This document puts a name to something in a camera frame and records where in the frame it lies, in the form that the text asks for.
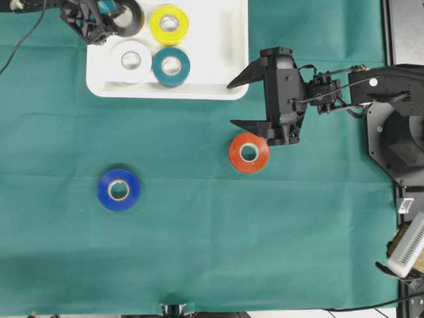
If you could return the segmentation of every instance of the table surface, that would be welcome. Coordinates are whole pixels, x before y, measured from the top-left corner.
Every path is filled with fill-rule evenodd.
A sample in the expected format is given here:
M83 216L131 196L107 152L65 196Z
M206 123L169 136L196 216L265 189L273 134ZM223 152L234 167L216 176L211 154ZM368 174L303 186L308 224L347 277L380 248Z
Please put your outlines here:
M282 45L323 71L385 64L379 0L249 6L251 60ZM0 15L2 61L38 15ZM273 148L246 176L227 158L240 133L229 121L264 119L262 84L231 102L102 99L85 85L85 55L54 9L0 77L1 315L396 297L396 281L374 267L395 231L392 183L367 155L364 121L310 107L301 143ZM97 200L113 167L141 180L125 213Z

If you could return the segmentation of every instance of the cable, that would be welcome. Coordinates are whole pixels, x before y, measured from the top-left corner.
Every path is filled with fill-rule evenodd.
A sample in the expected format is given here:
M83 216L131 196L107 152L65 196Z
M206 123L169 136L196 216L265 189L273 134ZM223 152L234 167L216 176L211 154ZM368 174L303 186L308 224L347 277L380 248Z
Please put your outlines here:
M15 45L15 47L13 48L12 54L9 56L9 59L7 60L6 64L1 68L0 75L6 70L7 66L9 66L9 64L12 62L13 56L15 56L16 52L21 47L22 43L25 42L25 40L31 35L32 32L34 32L34 30L40 24L42 18L44 18L44 14L46 12L46 7L47 7L47 0L44 0L44 2L42 4L41 16L38 18L38 20L35 22L35 24L32 26L32 28L30 28L29 31Z
M333 111L348 111L350 109L359 109L359 108L361 108L361 106L357 106L357 105L346 105L344 107L337 107L337 108L330 109L326 113L332 113Z
M369 110L369 108L372 106L372 104L371 105L369 105L369 106L361 106L361 105L357 105L357 106L355 106L355 105L347 105L346 104L346 102L345 101L343 101L343 99L341 99L340 97L338 97L337 98L337 100L343 105L343 108L342 109L344 109L344 110L346 110L346 112L350 115L350 116L352 116L353 118L355 118L355 119L361 119L361 118L363 118L364 116L365 116L365 114L366 114L366 112ZM356 112L354 112L354 111L352 111L350 108L348 108L348 107L350 107L350 106L353 106L353 107L357 107L357 108L362 108L363 109L363 112L362 113L356 113Z
M305 117L305 114L303 114L303 115L302 115L302 116L300 116L298 119L296 119L296 122L301 121L304 117Z
M386 314L382 313L380 310L378 310L377 308L374 308L375 311L377 311L378 313L380 313L381 316L384 316L385 318L389 318L389 316L387 316Z
M332 313L331 311L326 310L326 312L327 312L327 313L329 313L330 315L332 315L332 316L333 316L333 318L336 318L336 315L335 315L334 313Z
M317 73L318 73L318 69L313 64L304 65L304 66L298 68L298 70L300 71L300 70L302 70L304 68L313 68L313 75L317 75Z
M351 67L351 68L344 68L342 70L337 70L337 71L333 71L333 72L327 72L327 73L322 73L322 75L336 75L336 74L340 74L340 73L347 73L347 72L352 72L357 70L357 67Z
M346 309L326 309L326 310L332 311L333 313L343 313L345 311L358 311L358 310L365 310L365 309L375 309L375 308L380 308L380 307L384 307L384 306L387 306L387 305L392 305L394 303L400 303L402 301L410 300L412 298L419 297L419 296L424 296L424 291L421 291L419 293L413 293L413 294L405 296L405 297L386 301L385 303L378 303L376 305L371 305L371 306L346 308Z
M330 91L329 93L325 93L325 94L322 94L320 96L315 96L315 97L312 97L312 98L302 99L302 100L293 99L293 102L294 103L309 103L309 102L314 101L316 99L321 99L323 97L330 96L334 93L337 93L338 91L344 90L345 88L349 88L349 87L364 83L365 81L372 80L373 78L403 78L405 80L424 82L424 79L409 78L407 76L390 75L390 74L388 74L388 75L377 75L377 76L371 76L369 78L364 78L364 79L361 79L359 81L354 81L353 83L346 84L344 86L339 87L338 89L335 89L334 91Z

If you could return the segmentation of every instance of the white tape roll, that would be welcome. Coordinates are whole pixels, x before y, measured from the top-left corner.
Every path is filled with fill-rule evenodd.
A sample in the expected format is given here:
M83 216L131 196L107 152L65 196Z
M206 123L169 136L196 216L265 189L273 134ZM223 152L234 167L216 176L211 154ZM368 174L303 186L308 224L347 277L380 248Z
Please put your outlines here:
M137 41L118 44L112 50L111 61L114 80L125 83L146 81L152 69L152 55L147 47Z

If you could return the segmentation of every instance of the red tape roll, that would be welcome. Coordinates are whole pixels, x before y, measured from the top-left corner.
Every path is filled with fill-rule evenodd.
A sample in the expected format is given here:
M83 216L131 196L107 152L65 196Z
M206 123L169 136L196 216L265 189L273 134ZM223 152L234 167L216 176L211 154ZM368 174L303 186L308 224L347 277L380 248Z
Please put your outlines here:
M244 147L250 146L255 150L256 156L253 160L242 157ZM235 169L244 174L254 174L263 169L270 158L270 149L266 140L249 132L238 135L234 138L229 148L230 162Z

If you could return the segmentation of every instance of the tape roll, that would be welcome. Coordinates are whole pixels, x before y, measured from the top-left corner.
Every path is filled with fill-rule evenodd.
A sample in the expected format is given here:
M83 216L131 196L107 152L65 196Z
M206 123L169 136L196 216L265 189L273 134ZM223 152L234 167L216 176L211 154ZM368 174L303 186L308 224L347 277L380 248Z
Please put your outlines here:
M255 153L253 158L243 158L242 151L245 147L253 148ZM234 138L229 148L229 158L233 167L239 172L254 174L268 163L270 149L265 139L245 132Z
M152 69L152 55L146 46L137 41L118 44L111 53L112 72L116 81L140 83Z
M179 86L190 73L190 60L179 48L164 48L153 58L153 73L162 85Z
M140 32L144 25L144 11L135 0L115 0L125 11L112 20L117 35L130 37Z
M117 184L125 186L122 195L114 195L113 187ZM116 169L101 177L97 185L97 196L101 204L109 210L120 212L130 209L140 198L140 182L129 171Z
M181 43L188 29L189 21L186 13L175 5L162 5L150 17L152 35L164 46Z

